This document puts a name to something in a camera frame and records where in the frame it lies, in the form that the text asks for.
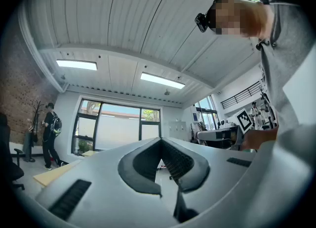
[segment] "person's hand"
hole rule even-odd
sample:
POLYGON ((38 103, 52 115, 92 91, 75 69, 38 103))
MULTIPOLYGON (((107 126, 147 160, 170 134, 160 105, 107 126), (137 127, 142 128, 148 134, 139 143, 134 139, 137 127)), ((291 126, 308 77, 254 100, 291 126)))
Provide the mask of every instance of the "person's hand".
POLYGON ((241 150, 246 149, 259 149, 261 144, 265 141, 264 131, 249 130, 244 136, 241 150))

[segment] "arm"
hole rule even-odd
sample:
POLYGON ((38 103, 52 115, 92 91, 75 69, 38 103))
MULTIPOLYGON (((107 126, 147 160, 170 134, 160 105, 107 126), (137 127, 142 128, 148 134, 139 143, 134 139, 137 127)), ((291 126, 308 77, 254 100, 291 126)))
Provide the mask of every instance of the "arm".
POLYGON ((52 114, 51 113, 47 113, 46 117, 45 117, 45 120, 43 122, 43 127, 48 127, 49 125, 49 122, 51 121, 51 118, 52 118, 52 114))
POLYGON ((249 130, 244 136, 241 150, 259 149, 263 142, 276 140, 277 130, 278 127, 268 131, 249 130))

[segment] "floor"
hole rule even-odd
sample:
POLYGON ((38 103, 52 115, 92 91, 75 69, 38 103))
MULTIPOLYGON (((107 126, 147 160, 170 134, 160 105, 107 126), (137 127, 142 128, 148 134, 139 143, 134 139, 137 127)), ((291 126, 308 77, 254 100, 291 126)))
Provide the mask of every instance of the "floor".
MULTIPOLYGON (((35 162, 25 162, 23 158, 20 158, 20 167, 24 171, 24 176, 13 182, 23 183, 25 188, 23 192, 32 199, 35 199, 35 197, 40 193, 41 189, 43 188, 42 185, 40 185, 38 182, 34 180, 33 176, 48 171, 44 168, 45 162, 43 157, 34 157, 34 159, 35 162)), ((15 164, 17 163, 15 157, 13 158, 13 162, 15 164)), ((56 165, 54 166, 54 162, 52 162, 51 168, 56 168, 56 165)))
POLYGON ((168 169, 161 169, 156 173, 155 183, 160 185, 162 194, 161 200, 168 211, 173 215, 177 202, 178 185, 174 182, 174 180, 170 180, 169 176, 170 173, 168 169))
MULTIPOLYGON (((34 157, 35 162, 25 162, 23 159, 20 159, 20 167, 24 171, 24 176, 16 180, 14 183, 23 183, 25 190, 23 191, 26 195, 35 199, 36 196, 40 193, 43 186, 36 182, 33 178, 34 175, 38 175, 47 170, 44 168, 44 158, 43 157, 34 157)), ((168 169, 158 170, 156 173, 155 183, 161 186, 162 202, 168 209, 168 211, 173 214, 174 208, 177 201, 177 184, 169 179, 170 173, 168 169)))

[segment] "vent slot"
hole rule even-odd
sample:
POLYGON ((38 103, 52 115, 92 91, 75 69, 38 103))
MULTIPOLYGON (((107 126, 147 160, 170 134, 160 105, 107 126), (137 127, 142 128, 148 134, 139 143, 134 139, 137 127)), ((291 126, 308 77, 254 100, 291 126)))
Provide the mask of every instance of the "vent slot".
POLYGON ((249 167, 251 164, 251 161, 249 160, 237 159, 237 158, 232 158, 232 157, 229 158, 227 161, 239 166, 244 166, 244 167, 249 167))
POLYGON ((67 220, 80 202, 91 182, 77 180, 49 209, 57 217, 67 220))

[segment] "backpack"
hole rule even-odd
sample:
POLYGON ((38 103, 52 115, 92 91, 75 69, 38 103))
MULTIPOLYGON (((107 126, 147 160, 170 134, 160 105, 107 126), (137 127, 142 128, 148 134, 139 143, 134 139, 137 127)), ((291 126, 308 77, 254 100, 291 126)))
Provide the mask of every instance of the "backpack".
POLYGON ((52 112, 53 114, 53 121, 50 125, 50 132, 55 134, 55 137, 57 137, 61 133, 61 119, 58 117, 58 115, 55 112, 52 112))

